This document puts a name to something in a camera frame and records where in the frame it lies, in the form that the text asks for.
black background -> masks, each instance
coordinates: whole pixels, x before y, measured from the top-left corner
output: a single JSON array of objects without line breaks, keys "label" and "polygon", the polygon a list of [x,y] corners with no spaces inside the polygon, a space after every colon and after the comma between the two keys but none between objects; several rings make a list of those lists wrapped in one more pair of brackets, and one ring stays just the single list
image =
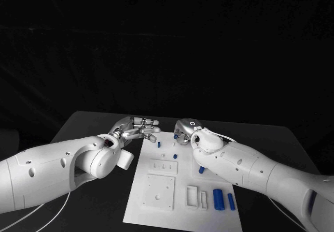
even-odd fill
[{"label": "black background", "polygon": [[332,38],[329,0],[1,0],[0,128],[21,150],[76,111],[277,125],[332,174]]}]

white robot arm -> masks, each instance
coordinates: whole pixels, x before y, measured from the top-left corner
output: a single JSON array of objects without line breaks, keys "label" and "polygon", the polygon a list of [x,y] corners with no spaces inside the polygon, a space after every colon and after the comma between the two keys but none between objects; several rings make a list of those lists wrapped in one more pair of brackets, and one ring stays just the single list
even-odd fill
[{"label": "white robot arm", "polygon": [[0,214],[40,205],[103,178],[115,165],[128,169],[132,154],[121,148],[131,139],[152,143],[157,120],[125,117],[108,134],[41,145],[0,162]]},{"label": "white robot arm", "polygon": [[313,175],[269,159],[216,134],[195,119],[175,123],[177,143],[190,143],[198,165],[227,182],[265,194],[293,213],[306,231],[334,231],[334,176]]}]

table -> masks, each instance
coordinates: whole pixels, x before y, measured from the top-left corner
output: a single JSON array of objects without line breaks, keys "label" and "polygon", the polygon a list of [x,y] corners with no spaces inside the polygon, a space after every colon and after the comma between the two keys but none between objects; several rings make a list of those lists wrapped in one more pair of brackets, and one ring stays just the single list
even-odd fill
[{"label": "table", "polygon": [[[51,143],[108,133],[115,122],[125,116],[128,115],[83,111],[75,112],[56,134]],[[161,131],[167,132],[172,132],[175,121],[180,119],[154,116],[138,117],[159,120]],[[197,120],[200,120],[211,131],[231,137],[239,143],[250,146],[263,153],[272,160],[305,172],[319,174],[288,128],[206,121],[200,118]],[[103,179],[96,179],[85,183],[70,192],[66,206],[53,222],[41,230],[43,232],[106,232],[119,230],[126,232],[177,231],[122,223],[141,144],[142,140],[135,139],[125,147],[125,150],[134,154],[134,161],[128,170],[116,166]],[[302,231],[279,212],[263,194],[243,189],[239,186],[233,186],[233,190],[243,232]],[[67,194],[46,203],[36,213],[5,232],[36,231],[56,215],[66,196]],[[33,209],[34,207],[0,215],[0,228],[20,219]]]}]

blue object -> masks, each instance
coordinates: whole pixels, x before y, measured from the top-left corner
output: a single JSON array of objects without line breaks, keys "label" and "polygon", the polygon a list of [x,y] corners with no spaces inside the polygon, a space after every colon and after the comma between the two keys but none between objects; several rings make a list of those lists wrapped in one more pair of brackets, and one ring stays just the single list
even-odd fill
[{"label": "blue object", "polygon": [[200,174],[203,173],[204,169],[206,169],[206,168],[200,166],[200,171],[198,171]]},{"label": "blue object", "polygon": [[234,210],[234,202],[233,202],[231,194],[229,193],[227,196],[229,196],[229,204],[230,204],[229,206],[230,206],[230,210]]},{"label": "blue object", "polygon": [[213,201],[214,201],[214,209],[224,210],[223,191],[220,189],[213,190]]}]

robotic hand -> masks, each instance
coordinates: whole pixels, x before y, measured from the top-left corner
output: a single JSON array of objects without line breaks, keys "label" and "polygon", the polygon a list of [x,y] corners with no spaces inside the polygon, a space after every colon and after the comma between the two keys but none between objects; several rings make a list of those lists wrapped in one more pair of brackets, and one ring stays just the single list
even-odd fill
[{"label": "robotic hand", "polygon": [[181,145],[190,143],[201,167],[285,206],[306,231],[332,231],[334,176],[313,175],[277,163],[253,148],[211,132],[195,119],[177,121],[174,138]]},{"label": "robotic hand", "polygon": [[135,138],[152,143],[157,120],[121,119],[108,134],[41,145],[0,162],[0,214],[40,205],[85,182],[128,169],[134,155],[121,148]]}]

